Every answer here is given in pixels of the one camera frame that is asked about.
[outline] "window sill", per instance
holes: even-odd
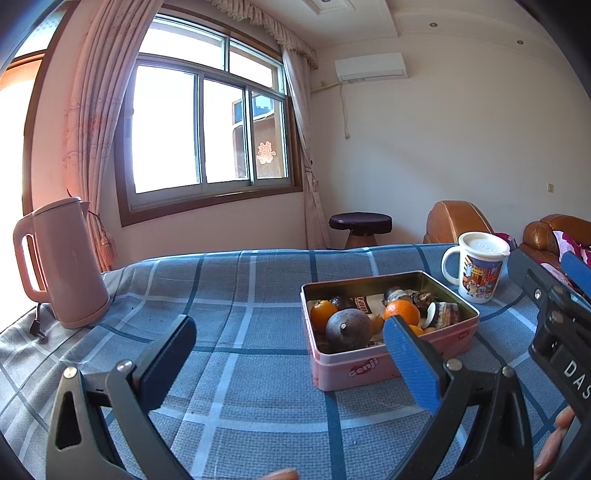
[[[283,195],[285,193],[302,192],[302,186],[287,186],[277,187],[264,190],[250,190],[248,192],[237,192],[222,195],[215,195],[213,197],[205,197],[199,199],[188,200],[186,202],[173,203],[170,205],[162,205],[158,207],[149,207],[144,210],[129,210],[126,204],[119,202],[119,217],[121,218],[121,226],[129,226],[135,223],[146,222],[156,218],[173,215],[175,213],[188,212],[190,210],[197,210],[203,207],[210,207],[213,205],[221,205],[222,203],[238,202],[240,200],[255,199],[261,197],[268,197],[272,195]]]

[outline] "round stool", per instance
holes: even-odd
[[[351,230],[345,249],[375,247],[376,233],[392,231],[392,217],[381,213],[350,212],[330,217],[329,226],[335,230]]]

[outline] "blue checkered tablecloth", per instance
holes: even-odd
[[[301,324],[300,287],[318,280],[424,270],[445,283],[448,245],[350,251],[242,251],[146,260],[109,272],[115,297],[100,322],[63,329],[44,306],[45,341],[29,312],[0,334],[0,430],[36,479],[45,478],[48,422],[64,368],[88,374],[135,359],[178,314],[197,323],[197,345],[150,418],[196,479],[254,479],[294,466],[306,479],[385,478],[429,418],[402,379],[324,393],[314,387]],[[481,323],[469,368],[515,368],[535,454],[565,406],[528,356],[537,309],[503,274]],[[106,421],[128,470],[143,477],[112,412]],[[475,415],[470,409],[439,475],[451,470]]]

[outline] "human hand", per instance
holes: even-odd
[[[573,420],[574,410],[572,407],[566,407],[557,415],[556,421],[554,422],[556,430],[550,434],[538,455],[538,459],[535,461],[534,480],[540,480],[540,478],[548,473],[549,468],[560,451],[560,445],[562,445],[562,441]]]

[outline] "kettle handle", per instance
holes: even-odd
[[[27,263],[25,262],[25,254],[22,249],[22,239],[27,235],[33,235],[33,214],[29,213],[27,216],[21,218],[14,228],[12,234],[12,241],[14,243],[14,252],[17,256],[18,272],[21,275],[22,287],[32,301],[37,303],[49,302],[49,295],[46,290],[36,290],[31,284],[29,272],[27,270]],[[37,258],[32,258],[31,261],[37,263]]]

